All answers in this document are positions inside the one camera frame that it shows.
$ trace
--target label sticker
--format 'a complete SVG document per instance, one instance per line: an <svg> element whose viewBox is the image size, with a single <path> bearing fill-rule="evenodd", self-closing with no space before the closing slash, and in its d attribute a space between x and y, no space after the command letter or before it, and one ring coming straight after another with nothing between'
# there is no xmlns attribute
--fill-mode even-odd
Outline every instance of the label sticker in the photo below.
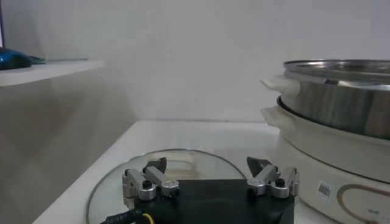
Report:
<svg viewBox="0 0 390 224"><path fill-rule="evenodd" d="M332 193L331 188L332 186L330 184L321 181L318 187L318 195L320 195L324 200L328 200L330 198L330 194Z"/></svg>

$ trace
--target white wall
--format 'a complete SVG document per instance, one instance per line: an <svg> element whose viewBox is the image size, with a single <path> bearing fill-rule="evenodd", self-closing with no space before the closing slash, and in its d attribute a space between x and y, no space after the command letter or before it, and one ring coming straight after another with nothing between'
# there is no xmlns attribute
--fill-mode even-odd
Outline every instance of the white wall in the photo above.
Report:
<svg viewBox="0 0 390 224"><path fill-rule="evenodd" d="M390 58L387 0L2 4L9 47L108 63L100 71L0 89L2 102L8 100L0 154L22 161L0 160L0 194L14 205L8 211L24 214L10 223L33 220L135 119L262 121L260 109L277 95L259 79L281 74L285 60ZM20 196L15 186L26 183L32 184L25 195L37 193Z"/></svg>

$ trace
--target stainless steel pot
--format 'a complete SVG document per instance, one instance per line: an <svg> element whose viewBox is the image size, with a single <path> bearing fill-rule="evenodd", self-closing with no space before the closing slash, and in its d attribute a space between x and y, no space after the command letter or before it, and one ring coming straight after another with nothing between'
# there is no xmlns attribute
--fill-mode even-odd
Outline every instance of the stainless steel pot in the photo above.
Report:
<svg viewBox="0 0 390 224"><path fill-rule="evenodd" d="M283 76L262 80L279 104L317 122L390 139L390 61L306 60L284 63Z"/></svg>

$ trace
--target white shelf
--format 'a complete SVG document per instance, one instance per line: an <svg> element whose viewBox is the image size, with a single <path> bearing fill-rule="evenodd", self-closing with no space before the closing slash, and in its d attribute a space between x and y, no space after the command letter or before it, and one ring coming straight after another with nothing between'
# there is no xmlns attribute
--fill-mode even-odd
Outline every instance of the white shelf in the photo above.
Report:
<svg viewBox="0 0 390 224"><path fill-rule="evenodd" d="M0 87L51 79L104 67L103 61L67 61L0 71Z"/></svg>

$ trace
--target metal bracket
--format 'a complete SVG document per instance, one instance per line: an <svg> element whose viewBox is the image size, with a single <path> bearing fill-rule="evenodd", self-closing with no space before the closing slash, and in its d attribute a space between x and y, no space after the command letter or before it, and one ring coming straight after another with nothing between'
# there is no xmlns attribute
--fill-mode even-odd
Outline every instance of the metal bracket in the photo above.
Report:
<svg viewBox="0 0 390 224"><path fill-rule="evenodd" d="M165 175L156 167L147 167L145 177L160 187L163 196L177 197L179 195L179 182L177 180L167 180Z"/></svg>
<svg viewBox="0 0 390 224"><path fill-rule="evenodd" d="M280 178L271 183L271 194L276 198L298 196L299 173L293 167L287 167Z"/></svg>
<svg viewBox="0 0 390 224"><path fill-rule="evenodd" d="M128 169L122 176L123 196L138 196L140 200L153 200L156 197L156 185L145 179L136 169Z"/></svg>
<svg viewBox="0 0 390 224"><path fill-rule="evenodd" d="M247 180L248 188L256 196L263 195L266 193L267 185L276 180L279 175L277 167L271 164L267 165L257 176Z"/></svg>

